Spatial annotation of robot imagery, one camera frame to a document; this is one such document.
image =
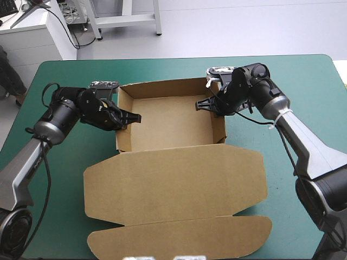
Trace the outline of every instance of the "cardboard box flap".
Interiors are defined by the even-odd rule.
[[[262,155],[224,144],[121,153],[84,185],[86,214],[123,225],[230,216],[267,197]]]
[[[134,99],[162,98],[165,96],[193,96],[206,93],[206,78],[178,79],[132,83],[121,86]]]
[[[211,96],[205,84],[201,78],[122,86],[118,106],[140,114],[142,121],[116,133],[117,149],[134,152],[223,143],[224,117],[195,109],[196,101]]]
[[[267,217],[220,217],[93,232],[88,245],[100,260],[153,256],[171,260],[178,255],[207,259],[238,258],[260,248],[271,231]]]

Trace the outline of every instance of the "person's leg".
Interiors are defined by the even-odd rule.
[[[24,102],[27,88],[24,86],[20,76],[9,64],[7,54],[0,46],[0,85],[6,91],[16,97],[19,105]]]

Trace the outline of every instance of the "gray trousers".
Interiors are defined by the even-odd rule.
[[[20,76],[9,64],[7,53],[0,46],[0,86],[10,95],[23,95],[27,88],[24,86]]]

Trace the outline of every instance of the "black cable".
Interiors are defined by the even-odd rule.
[[[77,39],[77,36],[75,35],[74,30],[72,30],[72,34],[75,36],[75,39],[76,39],[76,41],[77,41],[77,45],[76,45],[76,46],[78,46],[79,48],[85,47],[85,46],[88,46],[88,45],[91,45],[91,44],[92,44],[93,42],[95,42],[95,40],[96,40],[96,38],[94,37],[94,39],[93,39],[91,42],[89,42],[89,43],[87,43],[87,44],[80,45],[80,43],[79,43],[79,41],[78,41],[78,39]]]
[[[43,205],[43,208],[42,208],[42,211],[41,211],[40,218],[38,219],[37,224],[36,224],[36,227],[35,227],[35,229],[33,230],[33,232],[31,233],[30,238],[29,238],[28,241],[26,242],[26,244],[25,244],[25,246],[24,246],[24,249],[23,249],[23,252],[24,252],[24,251],[27,249],[27,247],[29,246],[29,244],[30,244],[31,241],[33,240],[34,236],[36,235],[36,232],[37,232],[38,228],[39,228],[40,225],[41,225],[42,219],[43,219],[43,217],[44,217],[44,214],[45,214],[45,212],[46,212],[47,205],[48,205],[48,202],[49,202],[50,187],[51,187],[51,184],[52,184],[52,178],[51,178],[51,176],[50,176],[50,170],[49,170],[49,165],[48,165],[48,160],[47,160],[46,152],[45,152],[45,150],[44,150],[43,140],[40,140],[40,144],[41,144],[42,156],[43,156],[44,164],[45,164],[45,166],[46,166],[47,180],[48,180],[47,191],[46,191],[46,199],[44,200],[44,205]]]
[[[235,113],[236,113],[237,115],[243,117],[244,119],[247,119],[248,121],[251,121],[251,122],[256,123],[256,124],[258,124],[258,125],[273,125],[273,122],[259,122],[259,121],[253,120],[252,118],[248,118],[248,117],[246,117],[245,115],[242,115],[242,114],[239,113],[239,112],[236,112],[236,111],[235,111]]]
[[[76,50],[79,50],[81,47],[88,46],[88,45],[92,44],[92,43],[95,41],[95,37],[94,37],[94,39],[93,39],[91,42],[87,43],[87,44],[79,45],[79,43],[78,43],[78,41],[77,41],[78,45],[75,45],[75,43],[74,43],[74,42],[72,41],[72,39],[70,38],[69,33],[67,32],[67,30],[66,30],[64,24],[62,23],[62,21],[60,20],[60,18],[59,18],[55,13],[53,13],[51,10],[49,10],[48,8],[46,8],[46,7],[44,7],[44,6],[35,3],[35,1],[33,1],[33,0],[28,0],[28,1],[29,1],[30,3],[32,3],[32,4],[34,4],[34,5],[37,5],[37,6],[40,7],[40,8],[43,8],[44,10],[48,11],[48,12],[51,13],[53,16],[55,16],[55,18],[58,19],[59,23],[61,24],[61,26],[63,27],[63,29],[64,29],[64,31],[65,31],[66,36],[68,37],[70,43],[72,44],[72,46],[73,46]]]

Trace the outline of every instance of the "white desk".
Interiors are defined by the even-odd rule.
[[[19,9],[21,0],[16,0],[16,5]],[[58,15],[67,29],[56,0],[52,0],[48,5],[51,6],[51,11]],[[10,29],[10,26],[22,14],[23,11],[20,10],[16,16],[0,26],[0,45],[8,53],[10,64],[21,76],[25,86],[29,88],[37,68],[42,62],[76,60],[77,50],[69,42],[58,20],[44,9],[36,10],[17,26]],[[13,15],[0,19],[6,21],[11,16]]]

